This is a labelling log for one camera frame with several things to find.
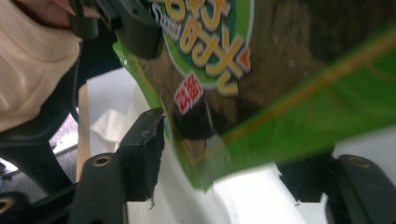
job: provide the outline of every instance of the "snack bag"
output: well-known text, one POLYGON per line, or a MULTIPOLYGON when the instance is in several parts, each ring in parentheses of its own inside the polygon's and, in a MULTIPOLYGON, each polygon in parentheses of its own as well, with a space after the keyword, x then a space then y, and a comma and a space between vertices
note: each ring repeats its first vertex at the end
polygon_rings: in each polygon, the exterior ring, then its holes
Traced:
POLYGON ((196 188, 396 123, 395 0, 152 0, 156 60, 115 45, 196 188))

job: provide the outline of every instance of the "screw hole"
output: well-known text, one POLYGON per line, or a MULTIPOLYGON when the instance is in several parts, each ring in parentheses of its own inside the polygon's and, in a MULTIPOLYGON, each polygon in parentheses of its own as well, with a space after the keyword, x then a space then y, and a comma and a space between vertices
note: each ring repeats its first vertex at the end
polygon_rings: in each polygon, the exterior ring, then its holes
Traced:
POLYGON ((111 163, 111 158, 109 157, 99 157, 98 159, 94 160, 92 165, 93 166, 106 166, 111 163))
POLYGON ((0 198, 0 214, 5 213, 14 203, 15 201, 13 198, 0 198))
POLYGON ((367 160, 362 159, 362 158, 358 158, 358 157, 353 157, 353 156, 349 157, 348 161, 351 164, 353 164, 355 166, 358 166, 360 168, 369 168, 371 166, 370 163, 367 160))

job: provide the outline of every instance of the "beige sleeve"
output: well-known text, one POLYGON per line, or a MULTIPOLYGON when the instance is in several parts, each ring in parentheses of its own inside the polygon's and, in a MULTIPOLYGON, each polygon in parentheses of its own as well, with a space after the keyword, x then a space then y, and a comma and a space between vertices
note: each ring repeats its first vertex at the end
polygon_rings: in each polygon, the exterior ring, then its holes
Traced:
POLYGON ((34 118, 78 57, 71 32, 38 25, 0 0, 0 132, 34 118))

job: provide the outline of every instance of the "person's arm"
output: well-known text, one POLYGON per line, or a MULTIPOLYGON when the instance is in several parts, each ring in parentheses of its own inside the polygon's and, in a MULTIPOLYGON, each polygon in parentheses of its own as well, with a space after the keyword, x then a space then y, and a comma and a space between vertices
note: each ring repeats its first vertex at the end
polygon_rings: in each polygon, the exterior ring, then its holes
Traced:
POLYGON ((0 1, 0 132, 34 118, 77 60, 67 2, 0 1))

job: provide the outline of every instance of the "red label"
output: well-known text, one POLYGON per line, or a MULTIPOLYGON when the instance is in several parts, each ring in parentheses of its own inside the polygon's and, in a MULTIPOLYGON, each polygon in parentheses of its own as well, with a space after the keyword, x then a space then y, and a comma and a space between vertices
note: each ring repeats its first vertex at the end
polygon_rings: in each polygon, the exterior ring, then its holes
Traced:
POLYGON ((174 99, 178 110, 185 115, 204 94, 204 89, 198 78, 191 72, 178 87, 174 99))

